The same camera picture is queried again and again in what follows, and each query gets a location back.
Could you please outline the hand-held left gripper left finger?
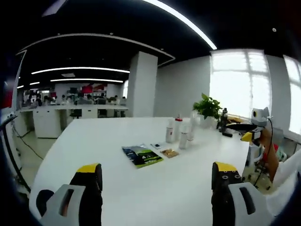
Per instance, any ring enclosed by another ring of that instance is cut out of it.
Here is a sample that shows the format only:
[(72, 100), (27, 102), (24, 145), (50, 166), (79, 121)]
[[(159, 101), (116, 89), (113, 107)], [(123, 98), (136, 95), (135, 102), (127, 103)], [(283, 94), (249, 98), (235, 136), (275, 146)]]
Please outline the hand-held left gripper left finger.
[(40, 191), (40, 223), (43, 226), (100, 226), (102, 224), (102, 166), (79, 168), (69, 184), (56, 192)]

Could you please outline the person's right hand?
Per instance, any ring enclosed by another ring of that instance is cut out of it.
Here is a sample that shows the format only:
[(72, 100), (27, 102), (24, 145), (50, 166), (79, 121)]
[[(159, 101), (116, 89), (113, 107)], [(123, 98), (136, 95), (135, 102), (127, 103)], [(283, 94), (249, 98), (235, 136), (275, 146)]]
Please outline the person's right hand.
[(261, 135), (260, 135), (260, 138), (259, 138), (259, 143), (264, 146), (265, 148), (269, 148), (270, 145), (271, 145), (271, 141), (272, 141), (272, 134), (271, 132), (264, 128), (262, 131), (261, 131)]

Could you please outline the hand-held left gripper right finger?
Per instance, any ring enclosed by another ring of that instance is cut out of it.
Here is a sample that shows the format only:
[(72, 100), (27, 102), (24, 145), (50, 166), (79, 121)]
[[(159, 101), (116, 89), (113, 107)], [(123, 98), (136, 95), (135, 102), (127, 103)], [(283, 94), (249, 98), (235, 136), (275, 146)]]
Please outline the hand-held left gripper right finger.
[(230, 164), (213, 163), (212, 192), (214, 226), (269, 226), (274, 220), (266, 197)]

